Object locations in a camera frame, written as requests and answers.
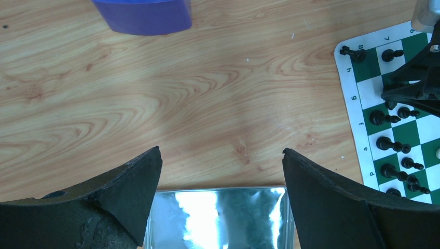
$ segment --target black pawn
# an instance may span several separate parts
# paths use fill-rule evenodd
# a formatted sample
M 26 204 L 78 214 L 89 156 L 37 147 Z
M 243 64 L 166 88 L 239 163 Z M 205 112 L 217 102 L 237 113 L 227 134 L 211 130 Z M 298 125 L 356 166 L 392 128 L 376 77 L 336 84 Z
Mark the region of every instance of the black pawn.
M 409 175 L 405 171 L 397 171 L 396 167 L 392 164 L 386 163 L 380 168 L 380 173 L 386 178 L 396 177 L 399 181 L 405 182 L 408 180 Z
M 388 189 L 388 190 L 387 190 L 387 193 L 389 193 L 390 195 L 397 196 L 397 197 L 402 197 L 402 194 L 400 193 L 400 191 L 398 191 L 398 190 L 395 189 L 395 188 L 390 188 L 390 189 Z
M 397 123 L 399 121 L 401 121 L 401 119 L 398 116 L 385 115 L 385 113 L 383 113 L 381 110 L 374 110 L 370 114 L 370 122 L 374 125 L 377 125 L 377 126 L 379 126 L 385 122 Z
M 408 184 L 420 185 L 420 181 L 417 179 L 417 177 L 415 175 L 408 175 L 408 177 L 406 178 L 406 182 Z
M 392 50 L 392 49 L 387 49 L 382 53 L 382 60 L 385 62 L 390 62 L 392 60 L 394 60 L 395 57 L 400 57 L 403 56 L 403 50 Z
M 409 144 L 402 144 L 400 142 L 393 143 L 391 139 L 386 136 L 381 136 L 376 141 L 376 146 L 381 150 L 393 149 L 393 151 L 401 151 L 403 154 L 408 154 L 411 151 L 411 146 Z
M 405 157 L 404 159 L 402 159 L 402 166 L 406 169 L 415 168 L 418 170 L 423 170 L 423 168 L 424 168 L 423 164 L 416 163 L 416 162 L 414 162 L 414 160 L 412 160 L 409 157 Z
M 350 48 L 347 46 L 343 46 L 339 53 L 343 56 L 349 55 L 353 60 L 353 62 L 356 63 L 363 62 L 367 57 L 367 51 L 365 49 L 354 51 L 354 50 L 350 50 Z
M 429 195 L 431 193 L 431 191 L 428 188 L 422 187 L 422 186 L 420 186 L 420 184 L 409 183 L 407 185 L 407 187 L 412 192 L 420 191 L 420 192 L 424 193 L 425 195 Z
M 410 110 L 407 107 L 402 107 L 397 111 L 397 115 L 400 118 L 418 117 L 420 116 L 420 112 L 418 110 Z

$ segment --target wooden table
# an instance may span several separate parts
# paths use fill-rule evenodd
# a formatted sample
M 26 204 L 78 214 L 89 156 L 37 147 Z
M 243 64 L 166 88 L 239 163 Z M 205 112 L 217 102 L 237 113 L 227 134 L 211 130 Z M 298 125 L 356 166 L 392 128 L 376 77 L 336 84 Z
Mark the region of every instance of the wooden table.
M 112 32 L 89 0 L 0 0 L 0 201 L 159 145 L 159 189 L 284 184 L 293 148 L 361 182 L 333 51 L 414 0 L 193 0 L 193 27 Z

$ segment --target white square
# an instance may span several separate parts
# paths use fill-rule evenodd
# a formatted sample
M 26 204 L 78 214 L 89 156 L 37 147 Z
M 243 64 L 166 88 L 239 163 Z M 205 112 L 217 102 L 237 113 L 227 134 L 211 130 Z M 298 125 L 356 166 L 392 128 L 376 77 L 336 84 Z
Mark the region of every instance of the white square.
M 403 154 L 402 152 L 397 153 L 400 171 L 405 171 L 408 175 L 419 171 L 418 169 L 415 168 L 411 168 L 411 169 L 404 168 L 402 166 L 402 159 L 404 159 L 405 157 L 409 157 L 412 160 L 414 160 L 414 162 L 423 164 L 423 166 L 425 165 L 425 162 L 423 160 L 422 146 L 420 145 L 411 148 L 411 151 L 408 154 Z
M 362 109 L 385 103 L 380 96 L 383 92 L 382 76 L 377 76 L 357 83 Z
M 397 112 L 398 112 L 398 110 L 401 107 L 407 107 L 410 110 L 414 110 L 414 107 L 412 107 L 410 105 L 405 105 L 405 104 L 398 103 L 397 106 L 394 109 L 388 110 L 388 114 L 391 115 L 391 116 L 398 116 Z M 411 121 L 414 121 L 414 120 L 416 120 L 415 117 L 402 118 L 402 120 L 397 122 L 397 123 L 391 123 L 391 127 L 401 126 L 401 125 L 403 125 L 405 123 L 408 123 L 408 122 L 411 122 Z
M 384 193 L 386 193 L 387 190 L 390 189 L 390 188 L 395 188 L 395 189 L 400 191 L 400 194 L 403 197 L 406 196 L 406 194 L 405 194 L 405 185 L 403 185 L 403 183 L 401 181 L 397 180 L 397 178 L 394 179 L 394 180 L 391 180 L 389 182 L 382 183 L 381 185 L 379 185 L 379 190 L 384 192 Z
M 392 142 L 394 142 L 393 129 L 391 128 L 368 136 L 374 161 L 396 153 L 395 151 L 393 151 L 393 149 L 381 150 L 377 147 L 376 142 L 381 136 L 386 136 L 391 139 Z
M 430 191 L 440 188 L 440 164 L 426 169 L 428 186 Z
M 420 144 L 440 138 L 440 118 L 429 115 L 416 120 Z
M 411 201 L 418 201 L 418 202 L 432 204 L 431 195 L 425 195 L 425 194 L 421 194 L 417 197 L 411 198 Z
M 396 71 L 399 67 L 405 64 L 405 56 L 395 57 L 390 62 L 383 61 L 382 53 L 387 49 L 392 49 L 394 51 L 402 50 L 403 49 L 402 42 L 398 40 L 393 43 L 386 44 L 376 48 L 377 59 L 379 60 L 379 67 L 381 74 L 387 74 Z

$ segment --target reflective surface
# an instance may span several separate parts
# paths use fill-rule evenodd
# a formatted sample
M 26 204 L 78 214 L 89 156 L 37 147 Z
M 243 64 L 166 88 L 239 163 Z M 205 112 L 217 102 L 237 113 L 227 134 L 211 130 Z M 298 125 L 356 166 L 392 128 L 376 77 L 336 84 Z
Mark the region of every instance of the reflective surface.
M 157 192 L 145 248 L 291 249 L 293 228 L 283 187 Z

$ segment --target black mount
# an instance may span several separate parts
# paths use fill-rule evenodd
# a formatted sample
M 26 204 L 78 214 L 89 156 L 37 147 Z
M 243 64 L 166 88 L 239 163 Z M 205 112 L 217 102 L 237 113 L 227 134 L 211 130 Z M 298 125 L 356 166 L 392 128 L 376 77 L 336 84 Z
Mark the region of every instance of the black mount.
M 391 73 L 394 84 L 383 89 L 382 98 L 393 103 L 411 105 L 440 117 L 440 21 L 435 25 L 431 42 L 405 65 Z M 403 81 L 416 81 L 403 84 Z
M 284 153 L 284 177 L 301 248 L 440 245 L 440 206 L 390 196 L 325 169 L 292 149 Z
M 142 246 L 162 159 L 159 147 L 41 199 L 0 203 L 0 248 Z

